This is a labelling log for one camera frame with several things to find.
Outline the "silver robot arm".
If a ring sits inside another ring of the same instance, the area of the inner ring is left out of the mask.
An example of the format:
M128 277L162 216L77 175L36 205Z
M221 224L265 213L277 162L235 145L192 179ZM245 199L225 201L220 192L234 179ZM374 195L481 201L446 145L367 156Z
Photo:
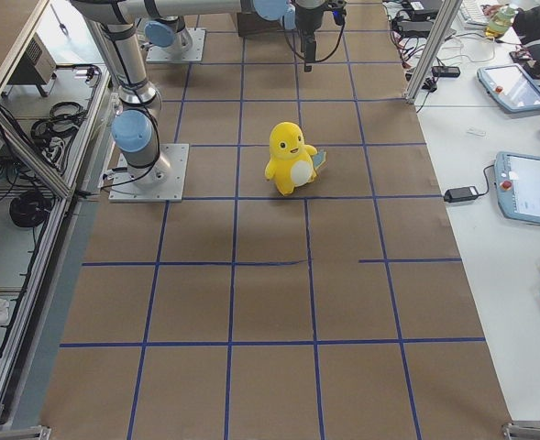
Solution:
M303 60L306 72L319 63L316 58L315 32L323 24L326 12L335 23L345 27L345 1L73 1L72 5L101 29L97 45L110 56L108 69L120 83L119 97L126 105L144 106L156 96L140 55L136 21L156 22L186 15L255 13L268 21L279 21L283 28L293 22L301 50L294 54Z

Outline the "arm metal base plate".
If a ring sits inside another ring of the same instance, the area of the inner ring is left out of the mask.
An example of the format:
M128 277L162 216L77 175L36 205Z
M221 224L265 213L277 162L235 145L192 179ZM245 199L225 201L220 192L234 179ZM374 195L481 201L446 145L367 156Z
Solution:
M122 153L118 167L125 168L114 176L108 198L113 203L155 203L182 200L186 168L189 157L188 144L162 144L160 158L144 175L145 170L129 168Z

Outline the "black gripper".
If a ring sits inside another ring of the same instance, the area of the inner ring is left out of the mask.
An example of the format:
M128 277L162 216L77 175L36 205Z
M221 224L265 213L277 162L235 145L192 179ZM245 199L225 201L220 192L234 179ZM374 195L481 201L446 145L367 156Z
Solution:
M314 32L323 24L326 12L333 14L335 24L342 27L346 22L346 6L344 0L296 0L295 26L303 32L303 71L311 72L316 58L316 40Z

